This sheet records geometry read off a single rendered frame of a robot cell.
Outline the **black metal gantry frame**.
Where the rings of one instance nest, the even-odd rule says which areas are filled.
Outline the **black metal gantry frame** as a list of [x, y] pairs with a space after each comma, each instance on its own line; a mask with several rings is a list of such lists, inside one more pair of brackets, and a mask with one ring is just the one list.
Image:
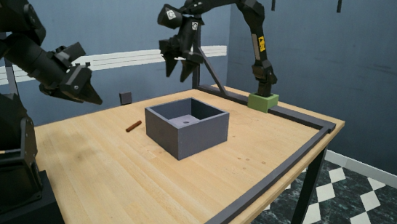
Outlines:
[[[201, 15], [194, 15], [194, 18], [201, 18]], [[0, 33], [0, 39], [5, 39], [7, 37], [6, 32], [5, 33]], [[223, 95], [228, 95], [227, 90], [223, 86], [220, 78], [216, 74], [214, 68], [212, 67], [211, 63], [207, 59], [206, 55], [204, 54], [202, 48], [201, 48], [201, 26], [198, 27], [198, 30], [196, 32], [196, 37], [195, 40], [197, 40], [196, 44], [193, 44], [193, 52], [199, 53], [200, 55], [203, 55], [205, 58], [204, 64], [207, 67], [208, 71], [210, 72], [212, 78], [214, 79], [216, 85], [220, 89], [221, 93]], [[15, 80], [15, 74], [14, 70], [12, 67], [12, 62], [9, 61], [7, 58], [4, 57], [4, 62], [5, 62], [5, 69], [7, 73], [7, 80], [9, 84], [9, 90], [10, 93], [16, 93], [19, 95], [18, 89], [17, 89], [17, 83]], [[198, 67], [194, 72], [193, 72], [193, 78], [192, 78], [192, 89], [196, 89], [199, 86], [200, 82], [200, 67]]]

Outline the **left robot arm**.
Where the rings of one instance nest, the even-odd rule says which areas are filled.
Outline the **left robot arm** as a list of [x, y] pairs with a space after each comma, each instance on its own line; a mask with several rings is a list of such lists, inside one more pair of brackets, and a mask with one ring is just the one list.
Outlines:
[[[205, 25], [205, 23], [202, 18], [197, 19], [192, 16], [203, 15], [214, 8], [229, 4], [236, 4], [238, 9], [243, 13], [244, 19], [251, 30], [255, 55], [255, 63], [252, 65], [252, 73], [256, 76], [255, 80], [259, 81], [258, 91], [255, 95], [266, 98], [271, 97], [273, 96], [273, 94], [270, 93], [272, 84], [276, 84], [278, 79], [276, 78], [273, 72], [273, 67], [267, 58], [265, 37], [262, 27], [265, 19], [265, 8], [257, 0], [187, 0], [180, 10], [169, 4], [165, 4], [159, 14], [158, 24], [172, 30], [180, 28], [179, 32], [188, 33], [196, 37], [198, 27]], [[183, 16], [183, 14], [190, 15], [190, 17], [188, 18]], [[159, 48], [160, 51], [163, 50], [165, 52], [175, 49], [183, 52], [183, 36], [180, 36], [179, 38], [174, 36], [174, 38], [170, 38], [170, 40], [159, 41]]]

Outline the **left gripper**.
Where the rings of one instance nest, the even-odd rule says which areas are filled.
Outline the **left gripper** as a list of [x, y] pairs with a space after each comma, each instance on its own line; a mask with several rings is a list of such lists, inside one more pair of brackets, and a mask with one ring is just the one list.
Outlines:
[[[172, 75], [172, 72], [174, 71], [177, 63], [179, 62], [179, 60], [176, 59], [181, 57], [186, 60], [186, 61], [181, 60], [183, 64], [183, 71], [182, 71], [180, 83], [184, 83], [188, 79], [188, 77], [192, 74], [192, 72], [194, 72], [198, 67], [200, 67], [199, 63], [202, 65], [204, 64], [205, 58], [203, 55], [200, 55], [195, 52], [190, 52], [193, 48], [193, 44], [196, 44], [197, 42], [197, 40], [195, 40], [195, 36], [183, 32], [179, 32], [178, 35], [176, 36], [177, 38], [183, 36], [183, 42], [184, 42], [183, 52], [180, 51], [165, 52], [161, 50], [161, 55], [164, 55], [162, 57], [166, 62], [167, 78], [169, 78]], [[191, 63], [192, 65], [189, 63]]]

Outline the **dark brown cylindrical peg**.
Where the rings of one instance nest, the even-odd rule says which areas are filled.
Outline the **dark brown cylindrical peg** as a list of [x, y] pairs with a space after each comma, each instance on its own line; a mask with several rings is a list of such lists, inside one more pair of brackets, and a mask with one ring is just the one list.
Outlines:
[[142, 122], [141, 120], [137, 121], [136, 123], [134, 123], [132, 126], [126, 128], [126, 132], [130, 132], [131, 130], [133, 130], [135, 127], [137, 127], [138, 125], [140, 125]]

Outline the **white flat plate with hole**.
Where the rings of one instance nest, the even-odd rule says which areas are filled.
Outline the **white flat plate with hole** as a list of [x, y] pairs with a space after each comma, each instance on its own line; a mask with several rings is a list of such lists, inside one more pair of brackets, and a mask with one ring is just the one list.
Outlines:
[[185, 116], [181, 116], [181, 117], [177, 117], [175, 119], [170, 119], [170, 121], [174, 124], [176, 124], [177, 126], [182, 126], [185, 124], [189, 124], [195, 121], [199, 121], [199, 119], [191, 116], [191, 115], [185, 115]]

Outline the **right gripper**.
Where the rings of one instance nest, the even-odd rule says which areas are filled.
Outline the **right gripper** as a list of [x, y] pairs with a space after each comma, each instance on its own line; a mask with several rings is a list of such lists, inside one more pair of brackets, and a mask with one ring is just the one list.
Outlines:
[[36, 61], [25, 71], [28, 76], [41, 82], [40, 91], [51, 97], [77, 103], [86, 101], [102, 105], [103, 100], [92, 86], [93, 70], [87, 65], [73, 66], [69, 70], [53, 55], [52, 51], [43, 49]]

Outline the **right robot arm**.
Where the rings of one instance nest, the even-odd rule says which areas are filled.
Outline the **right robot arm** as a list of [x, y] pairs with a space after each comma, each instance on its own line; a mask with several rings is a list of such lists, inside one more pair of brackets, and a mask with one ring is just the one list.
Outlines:
[[[0, 33], [4, 32], [12, 34], [0, 39], [0, 60], [5, 57], [26, 71], [42, 53], [47, 37], [47, 29], [29, 0], [0, 0]], [[52, 52], [70, 70], [72, 62], [86, 52], [80, 42], [69, 47], [62, 45]], [[0, 151], [20, 149], [0, 153], [0, 215], [42, 199], [34, 163], [36, 134], [27, 112], [16, 93], [0, 93]]]

